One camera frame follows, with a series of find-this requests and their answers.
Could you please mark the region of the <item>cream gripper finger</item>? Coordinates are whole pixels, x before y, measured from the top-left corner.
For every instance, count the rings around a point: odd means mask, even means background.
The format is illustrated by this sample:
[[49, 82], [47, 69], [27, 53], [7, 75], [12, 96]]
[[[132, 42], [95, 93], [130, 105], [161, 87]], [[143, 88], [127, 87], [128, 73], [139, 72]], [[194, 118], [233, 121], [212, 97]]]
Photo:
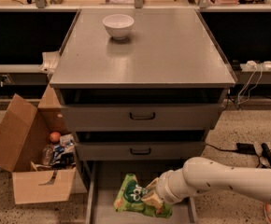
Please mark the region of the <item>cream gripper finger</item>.
[[155, 191], [150, 191], [148, 194], [144, 195], [142, 197], [142, 202], [146, 205], [153, 206], [156, 209], [160, 209], [164, 203]]
[[150, 191], [152, 189], [156, 188], [156, 185], [158, 183], [159, 177], [154, 178], [146, 187], [145, 189]]

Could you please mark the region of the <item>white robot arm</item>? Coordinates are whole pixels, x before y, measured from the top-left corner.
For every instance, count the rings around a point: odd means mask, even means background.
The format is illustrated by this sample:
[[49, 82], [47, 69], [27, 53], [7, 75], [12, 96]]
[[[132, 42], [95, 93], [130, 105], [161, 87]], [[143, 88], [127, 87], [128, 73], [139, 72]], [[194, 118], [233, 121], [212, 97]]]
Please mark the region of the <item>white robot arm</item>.
[[194, 157], [185, 161], [182, 168], [155, 178], [141, 200], [160, 208], [164, 203], [180, 203], [213, 190], [230, 190], [271, 204], [271, 169], [231, 167]]

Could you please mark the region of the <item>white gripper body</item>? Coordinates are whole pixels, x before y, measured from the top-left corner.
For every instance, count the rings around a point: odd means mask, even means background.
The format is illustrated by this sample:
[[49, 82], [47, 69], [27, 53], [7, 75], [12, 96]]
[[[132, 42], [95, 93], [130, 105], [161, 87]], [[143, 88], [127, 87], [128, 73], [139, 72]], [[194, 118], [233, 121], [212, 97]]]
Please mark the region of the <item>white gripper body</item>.
[[182, 199], [173, 192], [174, 189], [180, 190], [181, 186], [178, 185], [183, 177], [180, 170], [169, 170], [160, 175], [156, 184], [156, 193], [160, 199], [169, 204], [180, 203]]

